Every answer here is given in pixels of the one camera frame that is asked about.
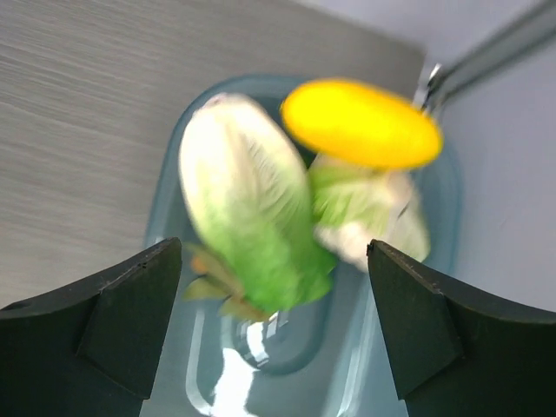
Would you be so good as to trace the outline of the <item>yellow mango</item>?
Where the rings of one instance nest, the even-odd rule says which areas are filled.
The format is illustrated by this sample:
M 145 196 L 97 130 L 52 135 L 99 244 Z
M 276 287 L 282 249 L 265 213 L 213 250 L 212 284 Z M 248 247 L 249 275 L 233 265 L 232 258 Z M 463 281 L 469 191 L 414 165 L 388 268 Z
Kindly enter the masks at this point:
M 349 78 L 317 78 L 281 103 L 290 135 L 315 152 L 363 167 L 413 169 L 435 160 L 444 138 L 406 98 Z

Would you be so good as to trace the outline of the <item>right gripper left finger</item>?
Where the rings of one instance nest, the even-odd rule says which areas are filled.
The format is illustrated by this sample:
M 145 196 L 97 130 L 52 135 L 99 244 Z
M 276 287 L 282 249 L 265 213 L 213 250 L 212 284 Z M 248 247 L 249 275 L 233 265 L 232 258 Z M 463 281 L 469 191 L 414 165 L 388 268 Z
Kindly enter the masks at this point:
M 4 416 L 137 416 L 153 390 L 182 269 L 168 238 L 1 311 Z

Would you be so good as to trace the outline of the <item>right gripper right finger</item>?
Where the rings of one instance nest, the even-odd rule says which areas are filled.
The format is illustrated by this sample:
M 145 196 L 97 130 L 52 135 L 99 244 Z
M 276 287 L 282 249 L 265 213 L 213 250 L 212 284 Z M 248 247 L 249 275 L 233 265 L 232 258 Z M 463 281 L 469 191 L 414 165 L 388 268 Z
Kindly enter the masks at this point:
M 411 416 L 553 416 L 555 314 L 493 295 L 382 241 L 371 287 Z

